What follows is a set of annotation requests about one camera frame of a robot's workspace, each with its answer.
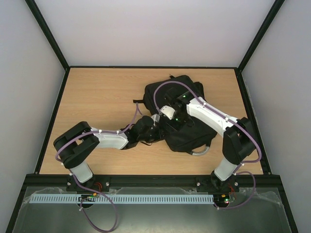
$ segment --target black backpack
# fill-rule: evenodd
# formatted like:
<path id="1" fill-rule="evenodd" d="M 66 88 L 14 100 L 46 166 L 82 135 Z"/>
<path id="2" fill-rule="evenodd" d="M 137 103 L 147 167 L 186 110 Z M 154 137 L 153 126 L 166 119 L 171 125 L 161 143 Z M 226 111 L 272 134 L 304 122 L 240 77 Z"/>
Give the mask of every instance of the black backpack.
<path id="1" fill-rule="evenodd" d="M 184 83 L 196 94 L 204 98 L 204 89 L 203 85 L 200 82 L 194 83 L 187 75 L 181 75 L 178 77 L 170 76 L 170 78 L 171 79 L 169 80 L 147 85 L 145 87 L 145 94 L 143 96 L 143 100 L 134 100 L 134 102 L 143 102 L 146 108 L 150 111 L 151 115 L 158 114 L 153 99 L 154 92 L 159 85 L 167 81 L 178 81 Z M 164 95 L 172 87 L 177 91 L 179 95 L 187 92 L 187 89 L 185 87 L 177 83 L 168 83 L 162 86 L 158 90 L 155 97 L 156 103 L 158 104 L 158 107 L 160 109 L 164 105 L 168 105 L 167 101 L 164 99 Z M 211 141 L 216 136 L 217 132 L 199 119 L 192 116 L 190 118 L 193 121 L 192 125 L 189 126 L 185 124 L 178 131 L 170 129 L 169 134 L 166 135 L 164 139 L 172 151 L 187 152 L 194 155 L 204 154 L 205 152 L 207 152 Z M 206 145 L 205 151 L 201 153 L 195 153 L 192 151 L 193 149 L 201 147 L 203 145 Z"/>

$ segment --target black metal frame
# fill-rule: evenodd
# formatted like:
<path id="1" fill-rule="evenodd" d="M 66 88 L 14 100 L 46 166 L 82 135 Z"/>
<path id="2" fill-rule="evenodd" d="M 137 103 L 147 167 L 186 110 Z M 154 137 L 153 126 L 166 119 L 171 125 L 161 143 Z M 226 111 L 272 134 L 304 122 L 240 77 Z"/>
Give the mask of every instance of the black metal frame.
<path id="1" fill-rule="evenodd" d="M 248 63 L 249 59 L 251 58 L 252 54 L 254 53 L 256 47 L 260 43 L 261 39 L 263 38 L 265 32 L 269 28 L 271 22 L 275 18 L 276 14 L 278 13 L 279 9 L 281 8 L 283 2 L 285 0 L 275 0 L 272 8 L 270 9 L 267 17 L 265 18 L 263 24 L 261 25 L 258 33 L 256 34 L 253 42 L 251 43 L 247 53 L 245 54 L 241 64 L 239 67 L 128 67 L 128 66 L 69 66 L 65 57 L 63 56 L 54 36 L 52 35 L 45 19 L 43 18 L 38 6 L 36 5 L 34 0 L 25 0 L 28 4 L 30 10 L 32 11 L 34 17 L 36 18 L 39 26 L 41 27 L 43 33 L 45 34 L 47 40 L 49 41 L 51 47 L 53 48 L 56 56 L 58 57 L 60 63 L 62 64 L 64 70 L 66 71 L 64 75 L 64 79 L 57 97 L 57 101 L 52 113 L 52 117 L 49 123 L 49 127 L 44 139 L 44 143 L 39 155 L 39 159 L 37 161 L 37 165 L 35 167 L 34 174 L 28 174 L 25 178 L 24 184 L 21 188 L 20 194 L 18 196 L 16 205 L 14 207 L 8 228 L 7 233 L 13 231 L 16 218 L 18 216 L 19 209 L 21 207 L 25 192 L 27 187 L 29 186 L 50 186 L 50 187 L 62 187 L 65 186 L 68 180 L 68 176 L 66 175 L 40 175 L 40 168 L 43 162 L 44 154 L 48 145 L 48 141 L 52 132 L 52 128 L 54 125 L 54 121 L 57 115 L 57 111 L 61 102 L 61 98 L 65 89 L 66 81 L 70 72 L 70 68 L 224 68 L 224 69 L 234 69 L 237 82 L 240 88 L 241 96 L 243 99 L 243 103 L 245 106 L 247 117 L 251 120 L 255 134 L 257 136 L 259 146 L 262 149 L 262 159 L 260 161 L 263 175 L 255 175 L 256 178 L 256 186 L 257 187 L 276 187 L 278 188 L 281 201 L 284 205 L 285 212 L 287 215 L 287 219 L 289 221 L 291 230 L 293 233 L 298 232 L 283 185 L 278 175 L 272 175 L 271 169 L 267 160 L 267 155 L 264 150 L 264 146 L 262 143 L 262 139 L 259 133 L 259 129 L 257 126 L 256 118 L 253 112 L 253 108 L 247 93 L 247 89 L 242 77 L 242 71 L 245 68 L 246 64 Z M 100 179 L 102 181 L 109 181 L 109 187 L 197 187 L 197 182 L 202 179 L 209 179 L 209 175 L 202 175 L 202 176 L 193 176 L 193 175 L 186 175 L 186 176 L 146 176 L 146 175 L 97 175 L 96 179 Z M 252 187 L 253 180 L 250 176 L 240 175 L 236 177 L 237 182 L 239 183 L 239 187 Z"/>

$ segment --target wooden table surface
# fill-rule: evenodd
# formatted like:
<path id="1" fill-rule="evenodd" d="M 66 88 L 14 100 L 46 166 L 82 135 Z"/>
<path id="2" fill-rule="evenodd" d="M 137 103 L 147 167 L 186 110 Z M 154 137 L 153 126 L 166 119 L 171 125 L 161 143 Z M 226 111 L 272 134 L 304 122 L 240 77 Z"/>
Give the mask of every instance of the wooden table surface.
<path id="1" fill-rule="evenodd" d="M 124 128 L 135 112 L 132 100 L 142 99 L 147 84 L 169 79 L 170 74 L 187 74 L 194 82 L 200 81 L 210 104 L 237 118 L 246 116 L 232 69 L 72 68 L 40 174 L 68 174 L 54 159 L 55 138 L 80 121 L 103 130 Z M 140 109 L 150 116 L 143 104 Z M 248 159 L 257 157 L 253 152 Z M 160 141 L 151 147 L 138 143 L 130 150 L 96 149 L 87 162 L 94 174 L 199 175 L 210 174 L 222 158 L 222 138 L 217 135 L 209 152 L 200 157 L 173 152 L 165 141 Z M 246 164 L 242 170 L 262 174 L 260 163 Z"/>

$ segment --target backpack strap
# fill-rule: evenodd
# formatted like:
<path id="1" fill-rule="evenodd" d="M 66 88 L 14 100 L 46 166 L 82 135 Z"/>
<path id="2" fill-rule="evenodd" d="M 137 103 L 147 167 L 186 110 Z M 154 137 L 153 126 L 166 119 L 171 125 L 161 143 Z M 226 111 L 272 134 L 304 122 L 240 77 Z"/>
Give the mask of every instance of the backpack strap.
<path id="1" fill-rule="evenodd" d="M 187 153 L 188 154 L 191 154 L 191 155 L 194 155 L 194 156 L 201 156 L 201 155 L 205 155 L 207 152 L 208 152 L 208 150 L 209 150 L 209 148 L 210 148 L 210 143 L 211 142 L 208 142 L 208 143 L 206 143 L 205 144 L 205 148 L 204 148 L 204 150 L 202 150 L 202 151 L 199 151 L 199 152 L 195 152 L 195 151 L 188 151 Z"/>
<path id="2" fill-rule="evenodd" d="M 144 100 L 133 100 L 133 103 L 144 103 Z"/>

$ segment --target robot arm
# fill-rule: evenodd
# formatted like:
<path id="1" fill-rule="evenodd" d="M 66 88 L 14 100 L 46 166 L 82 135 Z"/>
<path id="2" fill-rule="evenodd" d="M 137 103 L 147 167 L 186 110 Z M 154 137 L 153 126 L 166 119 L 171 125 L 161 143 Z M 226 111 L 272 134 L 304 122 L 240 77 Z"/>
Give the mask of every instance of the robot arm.
<path id="1" fill-rule="evenodd" d="M 206 123 L 223 138 L 224 158 L 219 166 L 215 168 L 212 176 L 216 176 L 215 178 L 219 179 L 220 182 L 227 180 L 243 159 L 255 149 L 255 145 L 249 138 L 242 134 L 229 119 L 242 126 L 255 138 L 251 122 L 246 118 L 239 120 L 236 117 L 225 114 L 207 103 L 202 97 L 199 97 L 199 100 L 194 98 L 190 92 L 186 92 L 175 99 L 170 99 L 171 106 L 163 106 L 160 110 L 170 120 L 181 118 L 183 121 L 187 121 L 187 116 L 185 117 L 185 112 L 187 111 L 187 115 Z"/>
<path id="2" fill-rule="evenodd" d="M 64 167 L 69 169 L 80 183 L 85 183 L 93 177 L 86 158 L 94 149 L 126 150 L 135 147 L 139 141 L 153 143 L 163 140 L 163 131 L 157 125 L 158 119 L 158 115 L 143 116 L 131 128 L 118 131 L 98 130 L 82 121 L 55 139 L 53 144 Z M 77 137 L 81 140 L 79 144 L 75 141 Z"/>

